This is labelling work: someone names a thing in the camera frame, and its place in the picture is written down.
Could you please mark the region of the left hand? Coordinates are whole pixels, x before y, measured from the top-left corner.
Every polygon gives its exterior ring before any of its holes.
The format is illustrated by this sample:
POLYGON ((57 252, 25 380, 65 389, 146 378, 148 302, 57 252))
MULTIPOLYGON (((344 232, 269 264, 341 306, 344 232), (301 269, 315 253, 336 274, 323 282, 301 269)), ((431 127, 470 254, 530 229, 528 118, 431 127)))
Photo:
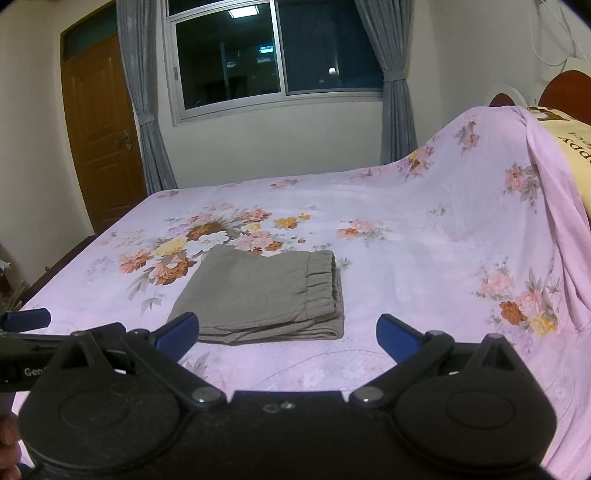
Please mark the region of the left hand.
POLYGON ((0 423, 0 478, 1 480, 19 480, 21 471, 21 448, 19 445, 17 417, 10 413, 1 418, 0 423))

